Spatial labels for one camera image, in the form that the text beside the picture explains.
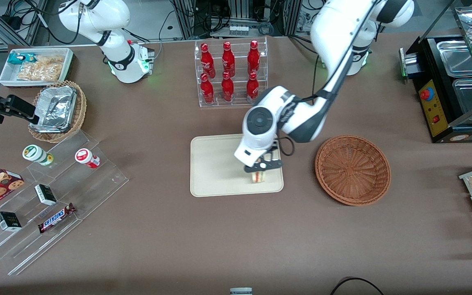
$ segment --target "red button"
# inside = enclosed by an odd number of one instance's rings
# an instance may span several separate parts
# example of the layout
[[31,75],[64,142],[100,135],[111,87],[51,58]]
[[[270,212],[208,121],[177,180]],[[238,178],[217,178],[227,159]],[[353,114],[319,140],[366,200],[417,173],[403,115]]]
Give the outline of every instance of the red button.
[[423,99],[423,100],[428,99],[429,95],[431,95],[431,92],[429,92],[429,90],[427,90],[427,89],[422,90],[422,92],[420,92],[420,98]]

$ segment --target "acrylic bottle rack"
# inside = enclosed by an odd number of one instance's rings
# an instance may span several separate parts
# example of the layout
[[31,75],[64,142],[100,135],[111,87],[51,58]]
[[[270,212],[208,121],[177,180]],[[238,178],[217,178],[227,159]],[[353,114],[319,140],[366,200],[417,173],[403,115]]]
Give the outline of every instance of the acrylic bottle rack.
[[[236,62],[236,75],[232,77],[234,82],[234,99],[232,102],[226,102],[223,99],[221,90],[221,81],[223,80],[223,64],[221,56],[223,55],[223,42],[226,40],[208,39],[195,42],[194,62],[196,67],[196,84],[198,85],[198,100],[200,107],[227,107],[227,106],[241,106],[251,104],[247,102],[247,81],[249,81],[249,73],[247,72],[247,55],[249,54],[251,41],[258,41],[258,51],[260,52],[260,69],[258,70],[256,80],[259,83],[258,94],[265,91],[268,87],[268,45],[267,38],[254,39],[230,39],[231,49],[234,53],[234,60]],[[209,52],[214,58],[214,68],[216,76],[210,82],[214,88],[214,103],[206,104],[202,96],[200,88],[200,75],[203,73],[202,68],[202,51],[200,45],[206,43],[209,46]]]

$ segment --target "yellow control panel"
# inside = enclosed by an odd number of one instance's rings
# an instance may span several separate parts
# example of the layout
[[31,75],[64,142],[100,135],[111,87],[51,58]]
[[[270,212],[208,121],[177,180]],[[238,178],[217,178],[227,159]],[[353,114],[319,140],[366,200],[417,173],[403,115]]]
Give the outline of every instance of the yellow control panel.
[[440,104],[438,95],[436,95],[433,80],[427,82],[427,84],[420,89],[418,95],[420,95],[420,101],[422,102],[425,117],[427,118],[427,125],[429,125],[431,134],[437,136],[442,131],[446,130],[448,125],[444,110],[442,110],[442,105]]

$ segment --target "jar lid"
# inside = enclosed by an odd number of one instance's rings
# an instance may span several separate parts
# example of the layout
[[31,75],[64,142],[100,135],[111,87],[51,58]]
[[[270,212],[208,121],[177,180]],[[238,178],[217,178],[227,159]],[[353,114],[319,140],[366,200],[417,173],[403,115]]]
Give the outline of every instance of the jar lid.
[[92,158],[92,152],[89,149],[79,149],[75,153],[75,160],[81,164],[86,164]]

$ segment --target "white container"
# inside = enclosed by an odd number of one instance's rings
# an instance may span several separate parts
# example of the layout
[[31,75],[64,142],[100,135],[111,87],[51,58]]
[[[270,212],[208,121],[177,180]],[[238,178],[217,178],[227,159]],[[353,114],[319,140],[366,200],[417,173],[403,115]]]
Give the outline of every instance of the white container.
[[89,149],[79,149],[75,155],[74,159],[76,162],[85,164],[89,168],[95,169],[100,165],[100,159],[98,156],[93,155]]
[[42,148],[35,144],[30,144],[23,150],[23,157],[28,161],[37,162],[42,166],[48,166],[54,162],[54,156],[45,152]]
[[61,74],[59,75],[58,81],[56,82],[46,82],[46,81],[25,81],[25,80],[18,80],[17,74],[21,69],[21,65],[14,65],[10,64],[9,62],[5,62],[5,66],[1,71],[0,75],[0,83],[3,86],[9,87],[35,87],[35,86],[47,86],[50,84],[54,84],[57,82],[63,82],[67,78],[67,74],[69,72],[70,63],[73,58],[73,51],[68,48],[22,48],[22,49],[12,49],[10,54],[12,53],[33,53],[37,55],[43,56],[55,56],[60,55],[64,56],[65,60],[63,62],[63,67],[61,69]]

